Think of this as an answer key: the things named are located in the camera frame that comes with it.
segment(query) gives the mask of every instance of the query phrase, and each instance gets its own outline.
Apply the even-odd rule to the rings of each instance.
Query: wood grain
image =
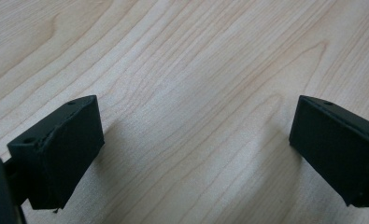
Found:
[[[369,119],[369,0],[0,1],[0,157],[89,94],[106,145],[29,223],[369,223],[288,142],[300,94]]]

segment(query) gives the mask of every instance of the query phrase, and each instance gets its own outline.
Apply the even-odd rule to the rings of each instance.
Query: wooden surface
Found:
[[[89,94],[106,144],[29,223],[369,223],[288,142],[300,94],[369,119],[369,0],[0,1],[0,157]]]

